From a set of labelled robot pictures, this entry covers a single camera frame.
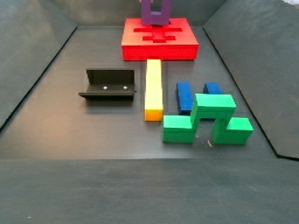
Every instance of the toy block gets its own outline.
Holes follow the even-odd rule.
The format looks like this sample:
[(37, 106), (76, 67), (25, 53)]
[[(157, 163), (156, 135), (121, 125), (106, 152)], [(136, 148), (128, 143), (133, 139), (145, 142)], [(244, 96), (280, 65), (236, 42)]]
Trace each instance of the toy block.
[(145, 68), (144, 120), (148, 122), (161, 121), (162, 114), (161, 61), (158, 59), (149, 59)]
[(124, 60), (194, 60), (200, 45), (185, 18), (170, 18), (162, 26), (125, 20), (121, 52)]
[(215, 144), (244, 144), (253, 131), (249, 120), (232, 117), (236, 104), (229, 94), (196, 94), (190, 116), (162, 117), (162, 141), (192, 143), (201, 118), (215, 118), (212, 141)]
[(194, 132), (190, 117), (188, 115), (164, 115), (162, 116), (164, 132)]
[(186, 143), (190, 144), (194, 138), (194, 133), (162, 133), (164, 143)]
[(212, 142), (215, 144), (244, 144), (253, 132), (249, 120), (232, 117), (228, 121), (217, 120), (212, 126)]
[(176, 83), (176, 101), (178, 114), (188, 116), (192, 112), (192, 87), (188, 81)]
[(165, 143), (192, 143), (196, 129), (186, 115), (165, 115), (162, 117), (162, 141)]
[(221, 95), (220, 85), (217, 82), (205, 82), (203, 93), (208, 95)]
[(190, 123), (199, 125), (201, 118), (229, 120), (236, 103), (229, 94), (196, 94), (190, 109)]
[(152, 0), (141, 2), (141, 21), (144, 25), (168, 25), (170, 17), (170, 0), (161, 0), (161, 11), (150, 11)]

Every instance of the red lego plate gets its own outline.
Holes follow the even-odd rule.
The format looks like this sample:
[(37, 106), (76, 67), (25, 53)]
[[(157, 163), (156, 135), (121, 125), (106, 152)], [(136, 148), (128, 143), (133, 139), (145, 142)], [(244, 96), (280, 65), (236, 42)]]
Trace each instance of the red lego plate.
[(194, 60), (200, 45), (184, 17), (168, 25), (144, 25), (141, 18), (128, 18), (121, 40), (124, 60)]

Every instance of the purple object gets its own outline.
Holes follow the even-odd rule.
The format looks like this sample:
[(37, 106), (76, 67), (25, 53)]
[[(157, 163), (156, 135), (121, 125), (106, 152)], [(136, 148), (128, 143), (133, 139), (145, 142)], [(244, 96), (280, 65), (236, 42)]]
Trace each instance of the purple object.
[(144, 25), (168, 25), (170, 18), (172, 0), (161, 1), (161, 11), (150, 11), (150, 0), (141, 2), (141, 21)]

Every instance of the yellow block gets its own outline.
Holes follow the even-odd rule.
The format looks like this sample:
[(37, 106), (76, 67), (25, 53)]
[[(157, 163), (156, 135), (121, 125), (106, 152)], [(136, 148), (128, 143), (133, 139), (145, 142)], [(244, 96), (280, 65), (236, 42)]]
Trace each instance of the yellow block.
[(161, 61), (146, 60), (144, 86), (144, 120), (158, 122), (164, 116)]

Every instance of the blue block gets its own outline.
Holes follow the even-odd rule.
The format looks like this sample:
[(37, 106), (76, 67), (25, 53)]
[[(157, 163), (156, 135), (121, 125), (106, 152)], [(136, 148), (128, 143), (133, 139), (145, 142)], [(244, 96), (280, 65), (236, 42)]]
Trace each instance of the blue block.
[(188, 81), (176, 83), (176, 100), (180, 116), (188, 116), (192, 112), (192, 87)]
[(221, 95), (220, 84), (217, 82), (205, 82), (203, 93), (208, 95)]

